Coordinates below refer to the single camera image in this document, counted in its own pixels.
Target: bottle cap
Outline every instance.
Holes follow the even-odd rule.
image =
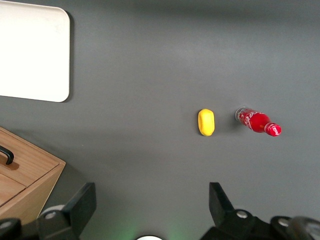
[[[264,130],[267,134],[269,134],[272,137],[277,137],[281,134],[281,127],[273,122],[270,122],[267,125],[265,125]]]

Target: red label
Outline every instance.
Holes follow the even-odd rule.
[[[251,118],[255,115],[255,114],[261,114],[261,112],[252,110],[250,108],[244,108],[243,110],[241,110],[241,112],[238,115],[238,120],[244,124],[245,126],[247,126],[248,128],[252,129],[252,126],[250,124],[250,120]]]

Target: black clamp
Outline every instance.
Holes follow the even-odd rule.
[[[308,217],[274,216],[270,224],[246,210],[234,209],[218,182],[209,186],[209,209],[215,227],[200,240],[314,240],[320,222]]]

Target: white light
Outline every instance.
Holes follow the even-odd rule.
[[[162,240],[162,239],[156,236],[142,236],[142,237],[139,237],[137,240]]]

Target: red bottle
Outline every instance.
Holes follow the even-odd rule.
[[[281,134],[281,127],[271,122],[266,114],[247,107],[240,107],[235,112],[235,119],[256,133],[267,133],[272,137]]]

